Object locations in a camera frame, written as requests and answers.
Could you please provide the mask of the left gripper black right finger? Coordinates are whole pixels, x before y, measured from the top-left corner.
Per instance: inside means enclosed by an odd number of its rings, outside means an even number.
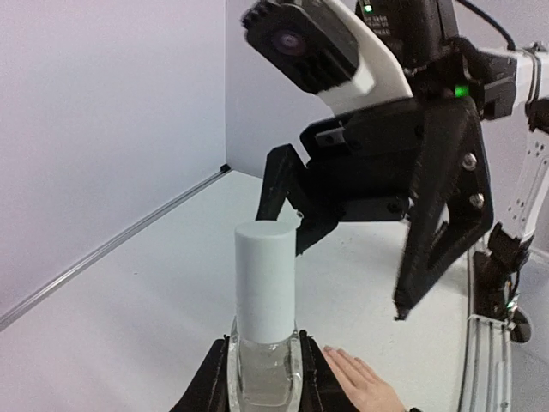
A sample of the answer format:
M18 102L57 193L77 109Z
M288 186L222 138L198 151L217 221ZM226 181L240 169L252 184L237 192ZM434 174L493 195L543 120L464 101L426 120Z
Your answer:
M316 341L305 330L299 332L303 384L299 411L353 412L356 408L347 398L332 373Z

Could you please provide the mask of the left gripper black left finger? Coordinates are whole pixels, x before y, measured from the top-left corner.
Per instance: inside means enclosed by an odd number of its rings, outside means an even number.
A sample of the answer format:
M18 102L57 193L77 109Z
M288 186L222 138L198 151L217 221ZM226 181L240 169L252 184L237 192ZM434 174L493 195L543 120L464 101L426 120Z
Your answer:
M217 339L171 412L227 411L227 337Z

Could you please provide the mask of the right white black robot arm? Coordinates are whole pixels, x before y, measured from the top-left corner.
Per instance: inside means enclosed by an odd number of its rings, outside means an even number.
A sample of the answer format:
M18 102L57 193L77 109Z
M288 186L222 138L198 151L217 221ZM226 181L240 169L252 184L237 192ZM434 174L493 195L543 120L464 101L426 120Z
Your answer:
M548 50L478 48L451 1L259 1L247 43L332 116L267 157L256 217L300 214L301 254L342 222L408 221L403 320L474 245L474 313L531 327L516 301L548 192Z

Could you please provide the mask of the clear nail polish bottle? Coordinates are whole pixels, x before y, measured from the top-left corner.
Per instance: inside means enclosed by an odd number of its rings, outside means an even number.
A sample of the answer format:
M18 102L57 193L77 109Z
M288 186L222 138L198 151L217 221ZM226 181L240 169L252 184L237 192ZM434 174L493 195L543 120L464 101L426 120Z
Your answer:
M303 389L299 333L284 341L255 343L232 324L227 352L227 394L231 411L298 412Z

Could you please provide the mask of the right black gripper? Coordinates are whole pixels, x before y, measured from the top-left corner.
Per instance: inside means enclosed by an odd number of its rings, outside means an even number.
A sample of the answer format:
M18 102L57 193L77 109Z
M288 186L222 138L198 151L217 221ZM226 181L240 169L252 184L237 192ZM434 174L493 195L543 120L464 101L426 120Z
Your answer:
M453 4L359 1L351 11L395 54L413 96L334 115L340 141L308 133L301 141L347 221L396 221L413 208L393 296L404 321L492 227L490 175L476 106L454 94L465 56ZM290 144L268 153L256 219L277 220L285 202L302 215L296 255L341 217Z

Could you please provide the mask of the white nail polish cap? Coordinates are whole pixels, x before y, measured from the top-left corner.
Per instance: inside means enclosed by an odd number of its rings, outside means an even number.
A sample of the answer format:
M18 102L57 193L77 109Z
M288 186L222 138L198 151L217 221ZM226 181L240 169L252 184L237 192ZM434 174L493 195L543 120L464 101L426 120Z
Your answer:
M235 229L238 333L258 344L286 340L295 328L296 229L251 221Z

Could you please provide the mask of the person's bare hand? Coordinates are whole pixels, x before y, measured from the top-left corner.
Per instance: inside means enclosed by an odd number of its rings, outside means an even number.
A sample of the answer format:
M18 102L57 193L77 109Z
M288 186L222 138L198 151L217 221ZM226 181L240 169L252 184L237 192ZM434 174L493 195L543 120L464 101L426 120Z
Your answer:
M404 412L395 390L360 358L325 346L324 359L353 406L362 412Z

